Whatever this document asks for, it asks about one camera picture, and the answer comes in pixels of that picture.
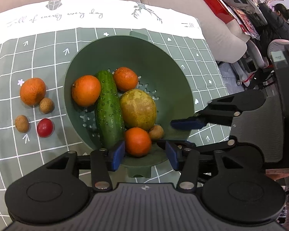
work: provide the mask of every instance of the green checkered tablecloth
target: green checkered tablecloth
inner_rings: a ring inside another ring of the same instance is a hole
[[[227,95],[222,76],[212,53],[203,39],[192,39],[143,29],[77,27],[9,39],[0,43],[0,230],[11,222],[4,202],[7,187],[69,150],[78,155],[89,154],[88,148],[70,124],[63,100],[65,72],[76,53],[91,41],[111,35],[129,35],[137,31],[170,55],[185,74],[193,93],[195,112],[209,100]],[[24,81],[32,77],[43,79],[46,96],[55,109],[46,117],[55,125],[48,138],[39,138],[36,125],[45,117],[38,107],[25,106],[19,96]],[[30,122],[27,134],[18,132],[14,119],[26,115]],[[189,141],[205,145],[227,140],[230,128],[208,124],[191,132]],[[173,171],[168,161],[152,167],[151,178],[128,178],[125,168],[111,172],[114,183],[177,183],[179,172]],[[80,171],[80,179],[90,185],[90,172]]]

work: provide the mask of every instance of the green bowl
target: green bowl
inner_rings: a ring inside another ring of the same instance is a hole
[[[139,75],[137,88],[146,91],[156,103],[157,119],[165,139],[185,140],[189,131],[170,126],[173,119],[194,114],[193,95],[185,75],[176,62],[162,49],[147,41],[147,36],[131,31],[129,36],[108,36],[83,47],[73,58],[65,75],[64,102],[66,113],[79,137],[91,149],[101,148],[96,132],[94,107],[79,107],[71,97],[71,86],[83,75],[100,70],[114,72],[129,67]],[[167,160],[165,152],[153,144],[141,158],[125,156],[122,165],[129,177],[151,177],[151,167]]]

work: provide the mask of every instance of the colander handle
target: colander handle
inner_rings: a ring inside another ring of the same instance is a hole
[[[127,175],[129,178],[151,178],[151,166],[127,167]]]
[[[140,38],[140,39],[142,39],[142,40],[148,41],[147,35],[141,34],[141,33],[136,32],[136,31],[131,31],[131,32],[129,33],[129,35],[130,35],[130,36],[133,36],[133,37]]]

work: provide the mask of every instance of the cherry tomato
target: cherry tomato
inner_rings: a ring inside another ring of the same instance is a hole
[[[52,131],[54,129],[54,124],[52,121],[48,118],[44,118],[40,120],[37,126],[37,131],[39,137],[48,137],[51,135]]]

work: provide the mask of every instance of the person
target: person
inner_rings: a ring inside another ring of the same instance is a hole
[[[289,41],[289,9],[282,3],[277,3],[272,11],[265,3],[259,4],[259,9],[267,20],[267,25],[260,27],[260,41],[257,44],[263,57],[267,57],[267,48],[271,41],[284,39]]]

